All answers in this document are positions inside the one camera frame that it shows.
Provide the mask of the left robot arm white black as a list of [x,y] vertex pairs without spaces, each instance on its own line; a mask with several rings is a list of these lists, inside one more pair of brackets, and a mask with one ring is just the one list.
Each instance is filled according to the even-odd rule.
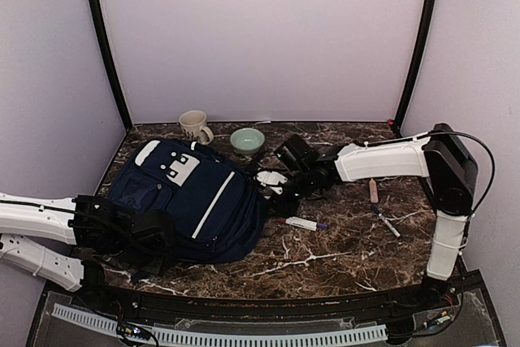
[[97,311],[115,304],[96,263],[59,254],[38,238],[49,239],[99,254],[122,254],[137,265],[165,257],[176,243],[171,217],[160,210],[139,214],[104,197],[38,199],[1,196],[1,259],[68,292],[81,289]]

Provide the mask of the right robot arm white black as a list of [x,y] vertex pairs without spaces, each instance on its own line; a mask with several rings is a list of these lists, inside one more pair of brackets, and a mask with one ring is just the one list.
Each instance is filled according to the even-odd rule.
[[426,274],[436,217],[417,177],[376,181],[377,207],[401,234],[371,211],[365,180],[339,184],[301,215],[327,224],[320,232],[269,223],[254,287],[262,299],[306,299],[375,293],[419,284]]

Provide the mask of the navy blue student backpack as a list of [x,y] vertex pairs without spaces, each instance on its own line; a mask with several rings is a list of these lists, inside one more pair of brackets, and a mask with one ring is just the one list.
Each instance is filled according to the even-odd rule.
[[173,260],[238,262],[257,244],[268,202],[250,174],[195,141],[153,139],[140,145],[112,180],[107,198],[137,215],[167,214]]

